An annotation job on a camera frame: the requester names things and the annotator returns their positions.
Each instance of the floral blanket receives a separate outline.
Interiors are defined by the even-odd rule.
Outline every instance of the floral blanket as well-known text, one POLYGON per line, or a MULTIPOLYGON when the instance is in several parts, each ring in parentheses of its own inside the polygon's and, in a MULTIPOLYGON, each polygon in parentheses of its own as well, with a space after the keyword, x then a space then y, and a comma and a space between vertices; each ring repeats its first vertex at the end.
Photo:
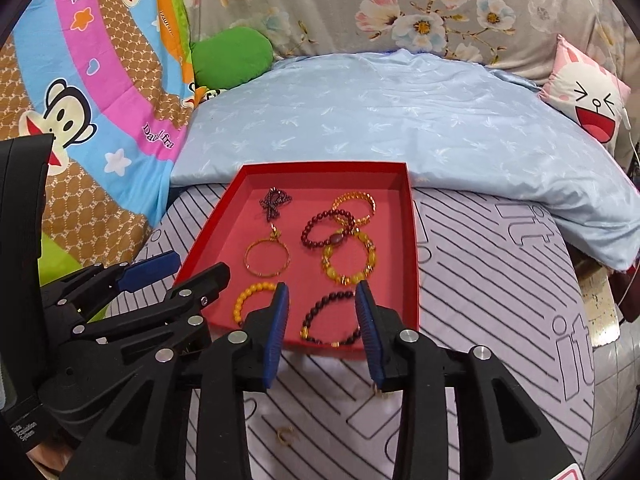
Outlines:
POLYGON ((194 107, 172 0, 33 0, 0 51, 0 139, 53 133, 41 281, 130 260, 194 107))
MULTIPOLYGON (((184 0, 195 40, 247 25, 281 57, 406 48, 546 82, 565 38, 632 86, 640 117, 640 44, 611 0, 184 0)), ((633 136, 640 136, 640 125, 633 136)), ((616 146, 630 161, 628 136, 616 146)))

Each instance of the red tray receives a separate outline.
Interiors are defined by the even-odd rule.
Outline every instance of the red tray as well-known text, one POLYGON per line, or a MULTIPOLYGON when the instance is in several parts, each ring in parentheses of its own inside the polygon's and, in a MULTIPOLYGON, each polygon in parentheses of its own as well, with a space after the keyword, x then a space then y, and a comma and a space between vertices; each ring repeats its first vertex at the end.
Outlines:
MULTIPOLYGON (((344 290, 332 282, 321 267, 322 249, 307 249, 300 235, 309 219, 331 208, 334 199, 348 191, 365 191, 376 201, 376 214, 362 227, 376 245, 376 267, 369 285, 376 302, 397 310, 405 325, 418 328, 418 269, 411 188, 405 164, 395 162, 283 162, 243 166, 230 184, 198 235, 176 279, 182 282, 216 262, 231 269, 229 286, 220 298, 203 309, 213 332, 237 329, 232 311, 238 295, 252 283, 285 282, 289 286, 289 320, 284 346, 307 354, 364 359, 362 341, 352 346, 318 346, 300 339, 306 314, 326 294, 344 290), (271 232, 259 201, 270 187, 293 197, 279 208, 274 221, 282 232, 291 263, 275 278, 260 279, 242 262, 246 248, 271 232)), ((360 218, 369 213, 366 202, 351 200, 344 208, 360 218)), ((338 228, 333 219, 321 221, 310 238, 321 240, 338 228)), ((276 270, 284 262, 284 250, 275 244, 260 244, 250 253, 250 263, 262 272, 276 270)), ((352 275, 366 264, 363 245, 349 237, 332 256, 332 265, 341 274, 352 275)), ((249 297, 242 318, 271 301, 266 292, 249 297)), ((310 334, 324 341, 349 336, 357 327, 353 303, 330 303, 314 319, 310 334)))

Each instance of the cartoon blanket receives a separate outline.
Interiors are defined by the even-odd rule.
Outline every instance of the cartoon blanket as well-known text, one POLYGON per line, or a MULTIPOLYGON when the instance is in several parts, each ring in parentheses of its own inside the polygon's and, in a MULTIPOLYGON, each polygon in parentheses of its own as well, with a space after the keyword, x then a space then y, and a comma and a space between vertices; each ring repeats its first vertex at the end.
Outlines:
POLYGON ((33 0, 0 50, 0 139, 55 135, 42 282, 130 260, 162 218, 195 102, 181 30, 172 0, 33 0))

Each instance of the dark red beaded bracelet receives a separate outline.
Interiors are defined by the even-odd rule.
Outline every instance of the dark red beaded bracelet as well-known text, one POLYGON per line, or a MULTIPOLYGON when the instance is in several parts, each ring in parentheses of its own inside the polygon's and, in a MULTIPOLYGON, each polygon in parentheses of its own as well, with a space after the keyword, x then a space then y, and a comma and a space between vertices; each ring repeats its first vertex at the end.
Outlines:
POLYGON ((345 211, 344 209, 337 209, 337 210, 331 209, 328 211, 322 211, 321 213, 318 213, 311 220, 309 220, 309 222, 306 223, 305 230, 302 231, 302 236, 300 237, 300 240, 302 240, 302 244, 305 247, 308 247, 309 249, 325 247, 327 245, 340 245, 340 243, 342 243, 342 240, 344 240, 344 237, 346 235, 351 234, 351 232, 355 229, 355 227, 356 227, 356 219, 353 217, 351 213, 349 213, 348 211, 345 211), (322 240, 321 242, 313 242, 309 240, 309 233, 311 232, 311 229, 313 228, 313 226, 316 225, 316 223, 321 221, 323 218, 326 218, 327 216, 342 216, 347 221, 346 227, 342 230, 342 232, 334 233, 331 236, 329 236, 326 240, 322 240))
POLYGON ((316 302, 316 306, 313 307, 309 313, 305 316, 305 320, 302 322, 302 330, 300 330, 300 337, 304 341, 309 341, 310 343, 315 343, 318 345, 329 344, 334 348, 338 348, 338 346, 344 345, 352 345, 360 338, 360 327, 357 327, 356 330, 346 339, 342 341, 336 341, 334 343, 325 343, 324 341, 320 341, 315 337, 311 337, 309 335, 309 329, 311 328, 311 322, 318 315, 318 313, 326 307, 329 303, 336 300, 348 300, 353 298, 354 294, 351 290, 342 290, 340 292, 331 292, 327 296, 324 296, 322 300, 316 302))

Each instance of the gold bangle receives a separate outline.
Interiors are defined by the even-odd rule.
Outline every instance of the gold bangle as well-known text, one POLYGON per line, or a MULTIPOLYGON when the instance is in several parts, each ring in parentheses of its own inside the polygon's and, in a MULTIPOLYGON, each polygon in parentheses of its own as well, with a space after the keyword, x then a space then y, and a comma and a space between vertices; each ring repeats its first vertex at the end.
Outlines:
POLYGON ((280 428, 279 430, 276 430, 276 436, 278 437, 278 441, 283 446, 287 446, 287 447, 291 446, 291 441, 284 438, 284 435, 290 434, 291 436, 295 436, 295 433, 296 433, 296 430, 294 430, 292 426, 285 426, 284 428, 280 428))
POLYGON ((236 300, 236 306, 234 307, 234 321, 238 326, 242 326, 242 306, 244 305, 244 300, 252 296, 254 292, 260 292, 261 290, 276 290, 276 284, 269 282, 254 283, 240 293, 240 296, 238 296, 236 300))
MULTIPOLYGON (((341 234, 342 231, 343 229, 338 229, 336 232, 341 234)), ((364 247, 367 249, 367 265, 365 266, 364 270, 362 270, 361 272, 357 272, 353 276, 338 274, 338 272, 336 272, 336 270, 332 267, 330 258, 332 254, 334 254, 333 246, 327 245, 322 251, 322 268, 324 269, 324 272, 329 277, 329 279, 333 280, 339 285, 357 285, 358 282, 361 282, 362 280, 368 278, 369 275, 373 272, 373 268, 376 266, 376 246, 370 240, 369 236, 365 232, 360 231, 360 229, 358 229, 357 227, 353 232, 353 236, 360 240, 364 244, 364 247)))
POLYGON ((289 267, 289 264, 291 263, 291 254, 289 253, 289 248, 283 242, 280 241, 281 234, 282 233, 276 229, 276 226, 271 224, 271 234, 269 235, 269 238, 261 238, 260 240, 256 240, 254 243, 252 243, 250 246, 246 248, 246 251, 244 252, 244 259, 242 261, 244 262, 244 266, 246 267, 246 270, 252 273, 252 275, 257 276, 258 278, 273 278, 274 276, 281 275, 281 273, 283 273, 284 270, 287 269, 287 267, 289 267), (278 244, 285 251, 287 251, 287 261, 285 262, 284 266, 280 270, 276 272, 272 272, 271 274, 263 274, 261 272, 256 272, 255 270, 252 270, 251 267, 249 266, 249 261, 248 261, 249 252, 251 252, 251 250, 256 245, 267 243, 267 242, 278 244))
MULTIPOLYGON (((346 202, 347 200, 364 200, 369 203, 371 206, 371 214, 363 218, 356 219, 356 227, 360 227, 368 224, 371 221, 371 217, 376 214, 376 201, 373 200, 373 197, 369 193, 364 193, 362 191, 350 191, 348 193, 340 195, 338 198, 334 200, 334 204, 331 206, 332 210, 337 210, 338 206, 342 202, 346 202)), ((339 216, 334 216, 336 221, 342 225, 343 227, 347 227, 347 221, 339 216)))

